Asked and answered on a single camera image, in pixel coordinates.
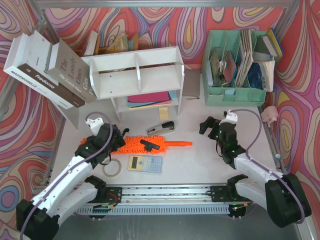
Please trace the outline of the orange chenille duster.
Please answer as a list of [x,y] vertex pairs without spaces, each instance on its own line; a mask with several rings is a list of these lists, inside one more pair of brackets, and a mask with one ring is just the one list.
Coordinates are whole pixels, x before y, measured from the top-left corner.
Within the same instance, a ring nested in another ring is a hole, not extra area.
[[126,136],[124,137],[125,146],[113,153],[123,154],[162,154],[166,153],[170,147],[190,147],[190,141],[166,141],[163,136]]

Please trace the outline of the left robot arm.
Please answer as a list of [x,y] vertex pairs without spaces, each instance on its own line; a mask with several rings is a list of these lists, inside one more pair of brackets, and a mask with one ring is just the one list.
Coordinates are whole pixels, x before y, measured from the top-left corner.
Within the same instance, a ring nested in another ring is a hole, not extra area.
[[125,145],[115,124],[89,125],[92,136],[80,144],[65,169],[30,201],[16,206],[16,226],[21,240],[52,240],[62,223],[82,205],[119,202],[105,181],[92,175],[111,153]]

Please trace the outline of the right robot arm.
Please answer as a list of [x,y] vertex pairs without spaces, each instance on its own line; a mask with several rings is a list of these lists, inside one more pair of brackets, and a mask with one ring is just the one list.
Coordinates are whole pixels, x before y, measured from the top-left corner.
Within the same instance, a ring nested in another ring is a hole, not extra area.
[[199,125],[199,133],[211,131],[208,137],[216,142],[222,160],[241,174],[228,179],[225,191],[211,190],[214,202],[227,196],[232,201],[248,199],[264,208],[270,219],[280,228],[302,224],[312,209],[297,176],[270,169],[250,156],[239,145],[236,123],[209,116]]

